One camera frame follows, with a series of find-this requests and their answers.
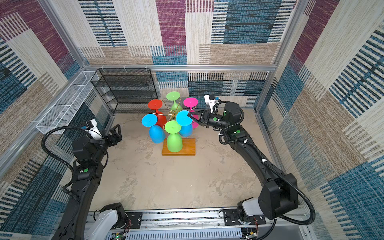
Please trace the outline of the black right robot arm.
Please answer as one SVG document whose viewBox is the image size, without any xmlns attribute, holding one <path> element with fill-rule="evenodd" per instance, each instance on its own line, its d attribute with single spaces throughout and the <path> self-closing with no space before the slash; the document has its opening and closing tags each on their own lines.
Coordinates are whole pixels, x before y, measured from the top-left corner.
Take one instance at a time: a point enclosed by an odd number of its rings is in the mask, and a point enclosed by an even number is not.
<svg viewBox="0 0 384 240">
<path fill-rule="evenodd" d="M 285 214 L 299 206 L 299 188 L 297 179 L 292 174 L 285 174 L 270 162 L 255 145 L 250 134 L 241 123 L 245 118 L 242 108 L 234 102 L 225 102 L 222 115 L 205 109 L 189 113 L 188 117 L 202 127 L 212 127 L 219 133 L 219 142 L 229 145 L 251 167 L 262 185 L 257 199 L 250 198 L 238 203 L 239 220 L 249 222 L 255 215 L 263 215 L 269 220 L 281 218 L 296 225 L 303 221 L 287 217 Z"/>
</svg>

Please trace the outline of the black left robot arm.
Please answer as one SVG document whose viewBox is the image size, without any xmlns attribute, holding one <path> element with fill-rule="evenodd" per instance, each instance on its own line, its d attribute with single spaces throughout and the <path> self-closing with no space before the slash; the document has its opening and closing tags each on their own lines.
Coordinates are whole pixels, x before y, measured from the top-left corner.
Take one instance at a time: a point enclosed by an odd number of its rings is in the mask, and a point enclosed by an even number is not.
<svg viewBox="0 0 384 240">
<path fill-rule="evenodd" d="M 53 236 L 54 240 L 83 240 L 88 213 L 93 197 L 100 185 L 105 166 L 102 159 L 108 148 L 122 141 L 121 126 L 117 124 L 110 133 L 95 140 L 80 137 L 72 143 L 74 173 L 71 179 L 71 194 L 62 220 Z"/>
</svg>

